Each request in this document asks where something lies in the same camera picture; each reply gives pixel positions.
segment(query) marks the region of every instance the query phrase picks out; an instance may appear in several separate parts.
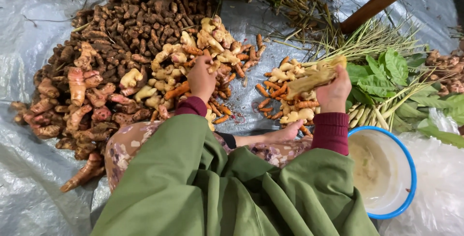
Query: blue rim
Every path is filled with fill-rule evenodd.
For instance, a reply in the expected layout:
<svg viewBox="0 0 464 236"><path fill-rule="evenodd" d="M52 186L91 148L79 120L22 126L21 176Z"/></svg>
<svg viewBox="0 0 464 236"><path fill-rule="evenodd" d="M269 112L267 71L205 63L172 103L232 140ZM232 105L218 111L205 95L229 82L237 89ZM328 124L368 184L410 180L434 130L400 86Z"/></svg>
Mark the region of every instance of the blue rim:
<svg viewBox="0 0 464 236"><path fill-rule="evenodd" d="M394 210L387 214L378 215L378 214L373 214L373 213L368 212L368 216L373 219L385 220L385 219L394 218L400 215L401 213L403 213L409 207L409 205L413 201L414 194L416 193L417 174L416 174L416 167L414 165L413 158L411 157L411 154L407 150L406 146L394 134L377 126L360 126L360 127L354 128L353 130L348 132L348 137L362 130L379 131L381 133L386 134L388 137L392 138L393 141L395 141L397 145L399 145L400 148L403 150L403 153L406 155L407 161L409 163L409 168L411 169L411 188L410 188L411 191L409 192L409 195L406 198L405 202L397 210Z"/></svg>

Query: foot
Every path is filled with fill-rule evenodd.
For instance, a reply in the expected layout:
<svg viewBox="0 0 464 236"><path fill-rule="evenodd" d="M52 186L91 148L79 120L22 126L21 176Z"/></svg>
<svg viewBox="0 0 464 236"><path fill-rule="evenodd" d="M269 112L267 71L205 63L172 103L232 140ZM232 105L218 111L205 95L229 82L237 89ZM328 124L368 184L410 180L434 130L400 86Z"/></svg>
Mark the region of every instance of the foot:
<svg viewBox="0 0 464 236"><path fill-rule="evenodd" d="M303 125L303 120L298 120L288 124L285 129L264 134L265 143L274 144L285 141L292 141L297 137L298 129Z"/></svg>

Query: bowl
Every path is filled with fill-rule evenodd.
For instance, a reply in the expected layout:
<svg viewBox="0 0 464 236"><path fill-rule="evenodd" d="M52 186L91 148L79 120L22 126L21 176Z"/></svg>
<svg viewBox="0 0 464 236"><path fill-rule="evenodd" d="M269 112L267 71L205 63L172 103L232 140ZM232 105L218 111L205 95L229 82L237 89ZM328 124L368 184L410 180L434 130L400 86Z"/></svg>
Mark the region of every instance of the bowl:
<svg viewBox="0 0 464 236"><path fill-rule="evenodd" d="M409 151L394 134L376 126L361 126L348 132L348 144L355 143L356 141L363 141L363 143L364 141L369 141L369 143L373 143L373 149L369 149L373 151L373 158L380 155L387 160L382 160L376 164L382 167L382 170L378 171L378 173L389 174L389 179L369 184L369 194L371 191L373 192L372 198L366 198L367 191L365 191L365 194L362 192L364 208L369 217L373 219L390 219L400 215L411 204L417 185L416 168ZM367 164L363 163L363 167L358 165L355 168L360 170L359 168L366 168L365 165ZM355 173L357 173L355 174L356 184L356 182L359 182L359 180L356 181L356 175L359 174L359 171L356 172L355 169Z"/></svg>

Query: floral pants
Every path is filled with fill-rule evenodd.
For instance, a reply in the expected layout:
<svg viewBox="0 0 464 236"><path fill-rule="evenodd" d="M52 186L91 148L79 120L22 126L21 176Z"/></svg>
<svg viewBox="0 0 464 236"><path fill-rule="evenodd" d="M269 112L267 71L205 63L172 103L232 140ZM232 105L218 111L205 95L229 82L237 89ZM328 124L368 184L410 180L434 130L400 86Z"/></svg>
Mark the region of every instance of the floral pants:
<svg viewBox="0 0 464 236"><path fill-rule="evenodd" d="M125 126L108 140L105 150L105 168L111 192L123 177L131 159L137 155L142 145L158 130L162 122L141 122ZM228 147L219 134L213 134L227 154L234 150ZM296 156L308 150L311 142L312 138L304 137L300 140L279 144L255 143L250 144L250 151L270 164L282 168Z"/></svg>

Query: wooden stool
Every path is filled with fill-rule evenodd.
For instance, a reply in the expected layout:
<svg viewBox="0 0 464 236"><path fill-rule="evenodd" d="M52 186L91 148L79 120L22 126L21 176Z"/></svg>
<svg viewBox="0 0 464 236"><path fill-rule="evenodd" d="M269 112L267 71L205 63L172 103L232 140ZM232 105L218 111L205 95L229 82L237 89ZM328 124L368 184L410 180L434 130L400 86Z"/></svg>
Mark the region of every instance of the wooden stool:
<svg viewBox="0 0 464 236"><path fill-rule="evenodd" d="M350 17L345 19L345 21L340 23L341 31L344 34L349 34L355 31L358 27L364 24L364 22L368 21L368 19L377 15L395 1L397 0L370 0Z"/></svg>

